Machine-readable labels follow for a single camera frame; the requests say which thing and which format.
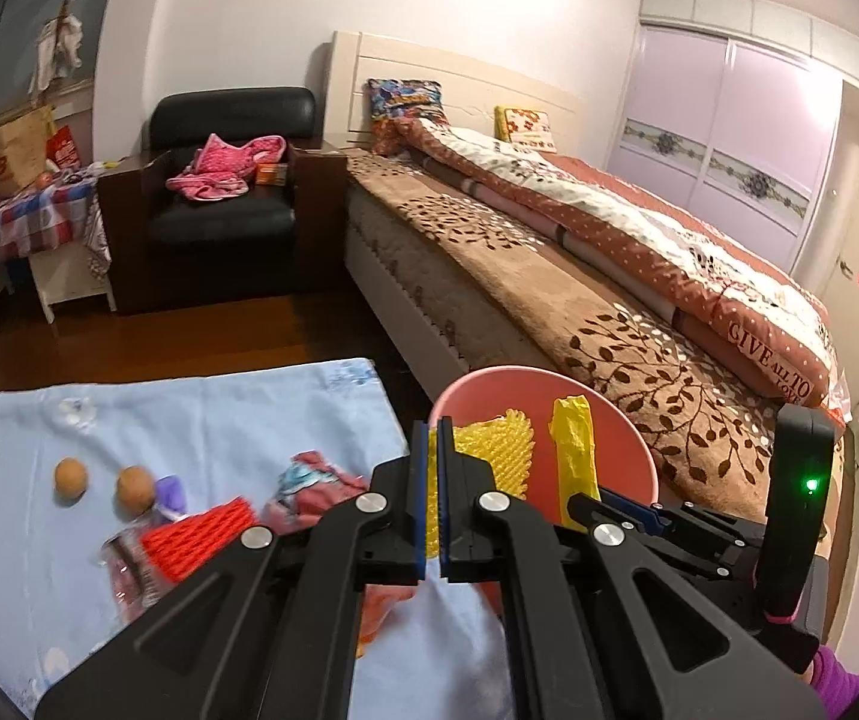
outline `checkered tablecloth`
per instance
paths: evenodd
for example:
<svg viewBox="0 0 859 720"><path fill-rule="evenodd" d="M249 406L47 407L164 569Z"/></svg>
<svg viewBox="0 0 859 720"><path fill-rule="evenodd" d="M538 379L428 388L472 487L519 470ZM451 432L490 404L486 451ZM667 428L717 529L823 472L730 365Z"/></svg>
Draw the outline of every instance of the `checkered tablecloth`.
<svg viewBox="0 0 859 720"><path fill-rule="evenodd" d="M100 172L65 172L47 189L24 190L1 202L0 263L82 237Z"/></svg>

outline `silver screw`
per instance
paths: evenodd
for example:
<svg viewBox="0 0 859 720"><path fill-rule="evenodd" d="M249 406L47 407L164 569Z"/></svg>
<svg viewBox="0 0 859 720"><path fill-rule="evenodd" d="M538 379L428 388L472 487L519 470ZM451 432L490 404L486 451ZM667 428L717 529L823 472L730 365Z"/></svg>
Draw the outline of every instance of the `silver screw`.
<svg viewBox="0 0 859 720"><path fill-rule="evenodd" d="M273 543L273 531L263 528L263 525L256 525L247 528L239 540L244 543L246 549L265 549Z"/></svg>
<svg viewBox="0 0 859 720"><path fill-rule="evenodd" d="M618 547L623 543L626 535L620 526L614 525L612 522L604 522L602 525L596 525L593 538L596 538L604 547Z"/></svg>
<svg viewBox="0 0 859 720"><path fill-rule="evenodd" d="M356 498L356 509L366 514L375 514L386 508L386 499L380 493L364 493Z"/></svg>
<svg viewBox="0 0 859 720"><path fill-rule="evenodd" d="M509 496L505 493L484 493L479 496L479 506L487 512L505 512L509 509Z"/></svg>

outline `leather armchair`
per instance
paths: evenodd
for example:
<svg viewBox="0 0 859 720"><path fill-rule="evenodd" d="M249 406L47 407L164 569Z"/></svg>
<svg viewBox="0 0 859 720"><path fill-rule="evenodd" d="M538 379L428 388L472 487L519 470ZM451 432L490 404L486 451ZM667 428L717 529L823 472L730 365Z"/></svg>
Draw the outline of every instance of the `leather armchair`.
<svg viewBox="0 0 859 720"><path fill-rule="evenodd" d="M308 89L193 92L165 98L148 127L149 149L100 178L119 312L288 295L346 278L346 157L313 138ZM166 188L210 133L242 145L287 139L287 186L251 187L215 202Z"/></svg>

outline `egg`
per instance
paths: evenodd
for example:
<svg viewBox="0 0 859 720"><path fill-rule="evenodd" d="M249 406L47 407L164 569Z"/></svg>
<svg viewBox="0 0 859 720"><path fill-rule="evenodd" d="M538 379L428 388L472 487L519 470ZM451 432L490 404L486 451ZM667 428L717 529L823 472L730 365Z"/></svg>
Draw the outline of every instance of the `egg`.
<svg viewBox="0 0 859 720"><path fill-rule="evenodd" d="M156 500L152 474L143 466L130 466L116 477L116 498L134 517L145 514Z"/></svg>
<svg viewBox="0 0 859 720"><path fill-rule="evenodd" d="M90 474L76 458L63 458L53 471L53 484L57 494L67 501L76 501L86 492Z"/></svg>

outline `chair backrest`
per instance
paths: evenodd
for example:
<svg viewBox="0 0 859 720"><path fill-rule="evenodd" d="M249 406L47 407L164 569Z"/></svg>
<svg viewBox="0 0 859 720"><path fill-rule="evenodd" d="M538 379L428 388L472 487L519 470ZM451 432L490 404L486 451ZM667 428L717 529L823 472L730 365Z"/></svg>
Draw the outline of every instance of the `chair backrest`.
<svg viewBox="0 0 859 720"><path fill-rule="evenodd" d="M211 132L240 145L260 135L311 138L316 98L298 86L217 89L160 100L149 121L149 147L202 146Z"/></svg>

